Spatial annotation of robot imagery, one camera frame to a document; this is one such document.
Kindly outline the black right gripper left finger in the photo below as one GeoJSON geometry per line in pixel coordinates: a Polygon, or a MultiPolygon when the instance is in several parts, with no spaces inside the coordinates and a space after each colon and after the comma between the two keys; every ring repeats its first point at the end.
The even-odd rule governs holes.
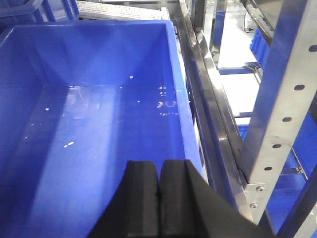
{"type": "Polygon", "coordinates": [[[128,161],[123,178],[90,238],[157,238],[158,174],[151,161],[128,161]]]}

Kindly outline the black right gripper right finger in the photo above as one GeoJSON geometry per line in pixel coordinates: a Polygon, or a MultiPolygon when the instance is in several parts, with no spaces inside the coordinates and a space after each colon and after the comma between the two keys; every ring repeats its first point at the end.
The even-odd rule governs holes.
{"type": "Polygon", "coordinates": [[[189,160],[166,160],[160,173],[164,238],[272,238],[211,188],[189,160]]]}

